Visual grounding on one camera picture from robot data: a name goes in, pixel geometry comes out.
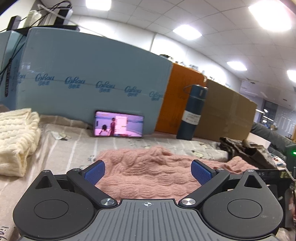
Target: cream knitted blanket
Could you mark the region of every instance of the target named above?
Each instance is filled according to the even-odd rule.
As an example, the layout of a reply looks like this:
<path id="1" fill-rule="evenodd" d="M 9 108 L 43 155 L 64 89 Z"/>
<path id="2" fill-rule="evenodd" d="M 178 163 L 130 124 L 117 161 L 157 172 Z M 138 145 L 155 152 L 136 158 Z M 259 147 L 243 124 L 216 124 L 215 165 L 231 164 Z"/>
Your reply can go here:
<path id="1" fill-rule="evenodd" d="M 37 148 L 39 115 L 31 109 L 0 113 L 0 175 L 23 177 Z"/>

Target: bed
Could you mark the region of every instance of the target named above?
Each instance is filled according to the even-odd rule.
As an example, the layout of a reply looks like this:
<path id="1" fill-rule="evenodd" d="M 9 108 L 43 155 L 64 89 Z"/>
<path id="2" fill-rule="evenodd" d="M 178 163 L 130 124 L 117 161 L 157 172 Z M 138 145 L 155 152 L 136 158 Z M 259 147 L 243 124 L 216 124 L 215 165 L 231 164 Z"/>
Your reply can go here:
<path id="1" fill-rule="evenodd" d="M 19 234 L 12 220 L 12 212 L 32 181 L 40 171 L 49 169 L 54 175 L 65 174 L 72 168 L 85 168 L 92 164 L 98 153 L 109 149 L 149 149 L 162 146 L 176 155 L 188 155 L 191 159 L 207 159 L 226 162 L 227 153 L 219 150 L 218 143 L 202 139 L 177 140 L 174 135 L 154 133 L 141 139 L 92 137 L 86 123 L 60 116 L 40 116 L 41 138 L 35 153 L 28 160 L 23 178 L 0 176 L 0 240 L 15 241 Z M 56 140 L 52 132 L 65 133 L 68 140 Z"/>

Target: water bottle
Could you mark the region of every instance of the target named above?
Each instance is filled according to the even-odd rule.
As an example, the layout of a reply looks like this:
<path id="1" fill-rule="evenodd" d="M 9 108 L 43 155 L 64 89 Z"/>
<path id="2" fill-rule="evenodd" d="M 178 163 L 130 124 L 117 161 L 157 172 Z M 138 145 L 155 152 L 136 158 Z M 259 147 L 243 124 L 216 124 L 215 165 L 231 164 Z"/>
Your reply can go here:
<path id="1" fill-rule="evenodd" d="M 200 121 L 205 98 L 207 97 L 207 87 L 200 85 L 190 86 L 192 86 L 191 92 L 177 133 L 177 139 L 188 141 L 191 141 L 193 138 L 195 128 Z"/>

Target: smartphone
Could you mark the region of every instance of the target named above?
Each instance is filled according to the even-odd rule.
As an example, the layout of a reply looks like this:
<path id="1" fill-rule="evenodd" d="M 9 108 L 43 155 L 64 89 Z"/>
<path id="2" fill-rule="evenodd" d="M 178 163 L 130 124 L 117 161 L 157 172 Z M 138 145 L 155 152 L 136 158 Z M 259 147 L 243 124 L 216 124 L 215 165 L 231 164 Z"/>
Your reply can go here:
<path id="1" fill-rule="evenodd" d="M 143 137 L 143 115 L 97 110 L 94 117 L 95 137 Z"/>

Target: blue gripper pad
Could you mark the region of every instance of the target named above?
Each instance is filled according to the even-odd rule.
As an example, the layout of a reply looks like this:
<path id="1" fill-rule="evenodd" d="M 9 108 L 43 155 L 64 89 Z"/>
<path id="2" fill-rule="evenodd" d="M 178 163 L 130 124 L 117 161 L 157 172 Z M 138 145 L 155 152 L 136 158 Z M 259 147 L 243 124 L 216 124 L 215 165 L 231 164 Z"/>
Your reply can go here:
<path id="1" fill-rule="evenodd" d="M 204 185 L 215 176 L 216 172 L 199 160 L 193 160 L 191 174 L 201 185 Z"/>
<path id="2" fill-rule="evenodd" d="M 85 169 L 84 179 L 89 181 L 92 185 L 96 185 L 97 182 L 105 175 L 105 163 L 100 161 L 99 163 L 93 163 Z"/>

